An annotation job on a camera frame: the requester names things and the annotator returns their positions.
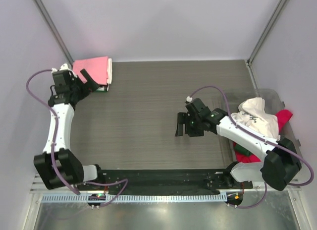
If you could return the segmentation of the pink t shirt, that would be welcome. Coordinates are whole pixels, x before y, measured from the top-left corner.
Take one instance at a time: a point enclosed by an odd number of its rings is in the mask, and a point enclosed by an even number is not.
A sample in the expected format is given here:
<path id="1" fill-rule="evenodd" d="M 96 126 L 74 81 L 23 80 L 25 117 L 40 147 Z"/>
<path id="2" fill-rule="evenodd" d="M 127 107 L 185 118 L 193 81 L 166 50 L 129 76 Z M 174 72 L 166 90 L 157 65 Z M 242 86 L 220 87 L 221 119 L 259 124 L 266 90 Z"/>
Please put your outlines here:
<path id="1" fill-rule="evenodd" d="M 82 69 L 85 69 L 89 73 L 89 75 L 93 78 L 93 80 L 98 83 L 101 61 L 102 61 L 102 57 L 76 60 L 73 63 L 73 71 L 84 83 L 86 83 L 87 82 L 86 79 L 80 73 Z"/>

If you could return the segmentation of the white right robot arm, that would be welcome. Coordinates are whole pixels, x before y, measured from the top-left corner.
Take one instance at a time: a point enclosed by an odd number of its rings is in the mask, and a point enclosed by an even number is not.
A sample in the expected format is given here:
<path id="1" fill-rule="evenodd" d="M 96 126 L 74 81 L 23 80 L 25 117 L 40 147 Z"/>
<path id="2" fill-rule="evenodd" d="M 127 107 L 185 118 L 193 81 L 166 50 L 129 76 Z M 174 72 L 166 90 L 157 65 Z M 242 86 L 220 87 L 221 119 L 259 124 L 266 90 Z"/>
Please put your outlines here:
<path id="1" fill-rule="evenodd" d="M 212 132 L 241 145 L 259 159 L 253 163 L 232 164 L 223 176 L 227 187 L 235 188 L 245 181 L 263 181 L 282 191 L 301 170 L 296 148 L 288 138 L 277 140 L 261 135 L 239 124 L 220 108 L 210 110 L 199 98 L 187 102 L 185 107 L 186 112 L 177 114 L 176 136 L 200 137 Z"/>

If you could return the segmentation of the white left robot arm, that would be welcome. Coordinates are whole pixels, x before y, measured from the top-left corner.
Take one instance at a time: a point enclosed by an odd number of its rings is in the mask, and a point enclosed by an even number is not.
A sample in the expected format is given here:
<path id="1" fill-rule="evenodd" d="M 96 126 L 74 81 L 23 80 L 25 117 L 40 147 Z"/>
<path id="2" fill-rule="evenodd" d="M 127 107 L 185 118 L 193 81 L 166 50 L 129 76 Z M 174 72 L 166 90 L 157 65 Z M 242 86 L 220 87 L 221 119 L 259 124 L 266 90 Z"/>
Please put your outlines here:
<path id="1" fill-rule="evenodd" d="M 49 72 L 54 81 L 50 87 L 49 100 L 44 102 L 35 98 L 50 111 L 49 134 L 42 154 L 34 157 L 34 166 L 48 190 L 66 186 L 79 194 L 74 186 L 83 182 L 88 182 L 95 190 L 102 189 L 106 178 L 101 174 L 100 167 L 97 164 L 82 165 L 70 148 L 71 124 L 76 105 L 99 86 L 85 69 L 80 71 L 88 80 L 84 83 L 67 63 Z"/>

